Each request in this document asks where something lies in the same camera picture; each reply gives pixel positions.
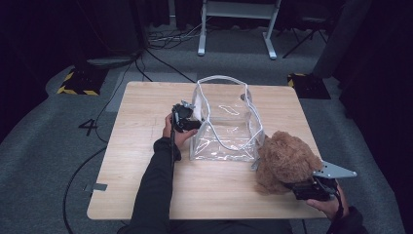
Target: wooden table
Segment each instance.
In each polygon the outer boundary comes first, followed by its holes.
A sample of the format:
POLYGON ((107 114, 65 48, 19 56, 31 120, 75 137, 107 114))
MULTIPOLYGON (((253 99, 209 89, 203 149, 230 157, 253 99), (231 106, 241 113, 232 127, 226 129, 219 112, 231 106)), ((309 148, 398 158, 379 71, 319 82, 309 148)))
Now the wooden table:
MULTIPOLYGON (((140 180, 162 136, 165 117, 182 99, 191 101, 196 84, 129 82, 109 140, 88 217, 130 219, 140 180)), ((248 86, 265 133, 286 131, 319 155, 297 95, 290 87, 248 86)), ((189 142, 175 164, 171 219, 325 217, 292 193, 260 195, 251 163, 190 161, 189 142)))

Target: clear plastic bag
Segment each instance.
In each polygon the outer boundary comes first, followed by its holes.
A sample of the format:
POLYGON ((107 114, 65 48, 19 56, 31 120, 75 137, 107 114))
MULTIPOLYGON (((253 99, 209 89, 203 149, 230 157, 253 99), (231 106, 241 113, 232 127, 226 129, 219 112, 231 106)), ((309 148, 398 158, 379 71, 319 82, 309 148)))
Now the clear plastic bag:
POLYGON ((246 83, 228 76, 204 78, 197 83, 192 103, 193 116, 202 125, 191 138, 191 160, 258 158, 265 134, 246 83))

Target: black jacket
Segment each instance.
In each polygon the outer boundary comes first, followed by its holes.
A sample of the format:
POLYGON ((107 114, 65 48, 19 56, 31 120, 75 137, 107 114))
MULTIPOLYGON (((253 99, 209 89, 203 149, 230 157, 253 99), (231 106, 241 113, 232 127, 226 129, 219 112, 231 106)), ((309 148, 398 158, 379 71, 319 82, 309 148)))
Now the black jacket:
MULTIPOLYGON (((180 154, 176 145, 174 147, 175 154, 180 154)), ((162 137, 155 141, 154 152, 137 191, 131 223, 118 233, 169 233, 169 206, 173 180, 170 139, 162 137)), ((362 226, 362 215, 354 207, 350 208, 348 216, 337 222, 335 229, 337 234, 367 233, 362 226)))

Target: person's hand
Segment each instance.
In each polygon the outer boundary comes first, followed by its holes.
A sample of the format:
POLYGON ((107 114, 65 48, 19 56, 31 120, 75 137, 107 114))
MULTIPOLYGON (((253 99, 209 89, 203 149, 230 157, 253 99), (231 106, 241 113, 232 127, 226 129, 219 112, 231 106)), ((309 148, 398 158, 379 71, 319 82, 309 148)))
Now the person's hand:
MULTIPOLYGON (((340 185, 337 185, 339 194, 341 196, 341 202, 343 203, 343 217, 349 214, 349 205, 347 204, 346 197, 344 195, 343 189, 340 185)), ((338 211, 338 200, 334 198, 334 200, 321 202, 314 199, 307 200, 307 205, 310 207, 316 208, 317 210, 324 212, 328 219, 333 220, 337 211, 338 211)))
MULTIPOLYGON (((171 118, 172 118, 172 113, 169 114, 165 118, 165 127, 164 127, 164 131, 163 131, 163 137, 170 137, 170 131, 172 129, 172 123, 170 122, 171 118)), ((195 135, 197 132, 198 132, 197 130, 191 130, 191 131, 184 132, 184 133, 180 133, 178 131, 175 131, 175 144, 176 144, 176 146, 178 148, 182 147, 185 140, 188 139, 189 137, 195 135)))

